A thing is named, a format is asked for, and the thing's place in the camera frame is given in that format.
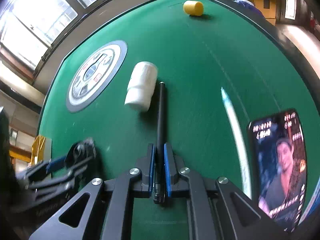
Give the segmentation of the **small yellow cylinder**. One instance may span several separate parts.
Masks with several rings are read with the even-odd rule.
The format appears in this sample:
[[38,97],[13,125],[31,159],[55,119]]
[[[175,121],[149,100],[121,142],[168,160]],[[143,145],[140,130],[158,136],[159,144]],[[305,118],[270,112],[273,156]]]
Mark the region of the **small yellow cylinder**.
[[204,13],[204,6],[203,3],[199,1],[185,1],[183,10],[190,16],[202,16]]

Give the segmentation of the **slim black pen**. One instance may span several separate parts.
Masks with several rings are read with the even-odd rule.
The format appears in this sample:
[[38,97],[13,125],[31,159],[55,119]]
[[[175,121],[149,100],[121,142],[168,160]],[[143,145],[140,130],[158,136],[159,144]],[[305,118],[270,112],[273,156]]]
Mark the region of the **slim black pen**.
[[157,116],[157,141],[155,161],[155,204],[164,203],[165,171],[164,171],[164,143],[165,143],[165,83],[159,83],[159,101]]

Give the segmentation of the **window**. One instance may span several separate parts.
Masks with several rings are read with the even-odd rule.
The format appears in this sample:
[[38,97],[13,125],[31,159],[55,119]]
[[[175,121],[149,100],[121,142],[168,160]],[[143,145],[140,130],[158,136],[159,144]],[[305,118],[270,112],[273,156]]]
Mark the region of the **window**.
[[[97,0],[76,0],[87,8]],[[1,12],[1,45],[30,70],[79,12],[67,0],[9,0]]]

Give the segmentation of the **smartphone with lit screen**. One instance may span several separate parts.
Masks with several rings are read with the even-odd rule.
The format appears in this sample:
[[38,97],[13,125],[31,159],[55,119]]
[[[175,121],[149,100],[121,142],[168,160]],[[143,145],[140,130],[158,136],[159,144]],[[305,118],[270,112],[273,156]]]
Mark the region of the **smartphone with lit screen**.
[[307,181],[299,115],[292,108],[254,120],[247,133],[256,161],[258,206],[292,232],[302,216]]

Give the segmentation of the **round silver table emblem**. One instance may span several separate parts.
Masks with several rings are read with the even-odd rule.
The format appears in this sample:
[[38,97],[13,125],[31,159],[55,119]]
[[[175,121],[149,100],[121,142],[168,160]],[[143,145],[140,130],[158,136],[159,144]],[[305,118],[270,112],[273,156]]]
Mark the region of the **round silver table emblem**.
[[127,43],[111,41],[92,53],[79,67],[69,84],[66,106],[79,112],[90,105],[117,74],[127,55]]

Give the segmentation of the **small white bottle on table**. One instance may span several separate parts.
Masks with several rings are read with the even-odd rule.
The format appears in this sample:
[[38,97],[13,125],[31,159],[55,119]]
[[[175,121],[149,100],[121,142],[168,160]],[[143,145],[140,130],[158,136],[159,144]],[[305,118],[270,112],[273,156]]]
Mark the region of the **small white bottle on table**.
[[129,80],[124,105],[135,111],[147,112],[155,90],[157,74],[158,69],[153,63],[137,63]]

